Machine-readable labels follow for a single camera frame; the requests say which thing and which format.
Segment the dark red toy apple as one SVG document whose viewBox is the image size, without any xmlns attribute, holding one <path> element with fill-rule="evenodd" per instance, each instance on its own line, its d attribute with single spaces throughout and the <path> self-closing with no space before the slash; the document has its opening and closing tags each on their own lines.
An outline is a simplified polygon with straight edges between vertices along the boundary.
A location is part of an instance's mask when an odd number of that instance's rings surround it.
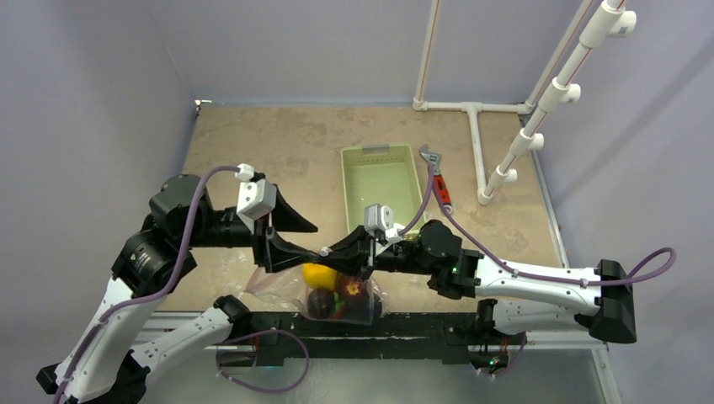
<svg viewBox="0 0 714 404">
<path fill-rule="evenodd" d="M 337 293 L 347 307 L 368 308 L 370 306 L 370 286 L 366 280 L 341 277 L 337 283 Z"/>
</svg>

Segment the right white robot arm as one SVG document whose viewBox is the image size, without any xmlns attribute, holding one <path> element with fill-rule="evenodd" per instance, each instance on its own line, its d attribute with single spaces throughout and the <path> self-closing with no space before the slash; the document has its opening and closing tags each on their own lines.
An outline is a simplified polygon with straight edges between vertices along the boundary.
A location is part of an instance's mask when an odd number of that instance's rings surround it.
<svg viewBox="0 0 714 404">
<path fill-rule="evenodd" d="M 548 328 L 583 329 L 606 343 L 637 340 L 633 290 L 613 260 L 602 259 L 593 268 L 553 268 L 491 258 L 463 248 L 461 238 L 437 220 L 393 244 L 358 226 L 322 248 L 317 259 L 362 279 L 375 271 L 426 275 L 430 289 L 452 300 L 493 298 L 492 308 L 472 321 L 475 336 L 485 343 Z"/>
</svg>

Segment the clear zip top bag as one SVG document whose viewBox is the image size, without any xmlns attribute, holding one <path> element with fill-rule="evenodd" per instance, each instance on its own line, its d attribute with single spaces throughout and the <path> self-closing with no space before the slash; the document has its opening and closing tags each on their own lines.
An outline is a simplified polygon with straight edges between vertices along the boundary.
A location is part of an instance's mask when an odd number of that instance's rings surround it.
<svg viewBox="0 0 714 404">
<path fill-rule="evenodd" d="M 371 325 L 386 309 L 380 287 L 369 278 L 369 262 L 369 252 L 328 248 L 313 257 L 296 251 L 256 252 L 246 292 L 308 320 Z"/>
</svg>

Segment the yellow toy bell pepper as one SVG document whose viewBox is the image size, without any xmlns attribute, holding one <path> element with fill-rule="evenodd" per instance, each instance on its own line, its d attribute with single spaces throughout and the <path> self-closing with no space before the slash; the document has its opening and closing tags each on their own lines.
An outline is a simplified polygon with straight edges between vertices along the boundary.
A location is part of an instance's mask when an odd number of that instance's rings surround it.
<svg viewBox="0 0 714 404">
<path fill-rule="evenodd" d="M 302 265 L 302 277 L 311 289 L 333 290 L 337 283 L 338 272 L 321 264 L 305 263 Z"/>
</svg>

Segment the green plastic basket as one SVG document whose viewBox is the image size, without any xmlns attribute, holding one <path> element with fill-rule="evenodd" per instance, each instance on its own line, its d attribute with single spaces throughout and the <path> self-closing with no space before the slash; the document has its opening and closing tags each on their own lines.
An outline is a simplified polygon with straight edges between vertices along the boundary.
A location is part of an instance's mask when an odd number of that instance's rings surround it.
<svg viewBox="0 0 714 404">
<path fill-rule="evenodd" d="M 417 216 L 424 192 L 410 145 L 345 147 L 340 157 L 348 232 L 364 223 L 364 209 L 373 204 L 392 208 L 402 225 Z"/>
</svg>

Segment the dark purple toy plum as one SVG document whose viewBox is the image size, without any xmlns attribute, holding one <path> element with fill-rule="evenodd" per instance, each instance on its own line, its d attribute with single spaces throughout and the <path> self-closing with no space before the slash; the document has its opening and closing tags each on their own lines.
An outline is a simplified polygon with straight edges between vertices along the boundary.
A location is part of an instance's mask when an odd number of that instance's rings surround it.
<svg viewBox="0 0 714 404">
<path fill-rule="evenodd" d="M 307 314 L 312 319 L 325 320 L 336 311 L 335 294 L 327 289 L 314 289 L 307 297 Z"/>
</svg>

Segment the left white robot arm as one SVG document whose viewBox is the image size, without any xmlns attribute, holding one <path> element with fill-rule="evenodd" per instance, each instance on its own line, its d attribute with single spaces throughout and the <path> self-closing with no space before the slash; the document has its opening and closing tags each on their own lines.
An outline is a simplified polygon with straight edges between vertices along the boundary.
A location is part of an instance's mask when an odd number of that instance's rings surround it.
<svg viewBox="0 0 714 404">
<path fill-rule="evenodd" d="M 215 300 L 194 320 L 140 347 L 134 342 L 179 281 L 195 269 L 195 247 L 249 247 L 256 264 L 278 269 L 281 231 L 313 233 L 278 187 L 246 165 L 235 166 L 236 205 L 216 210 L 207 176 L 179 174 L 150 201 L 141 229 L 115 260 L 106 291 L 77 345 L 36 379 L 55 403 L 136 403 L 163 373 L 198 351 L 257 341 L 252 312 L 234 295 Z"/>
</svg>

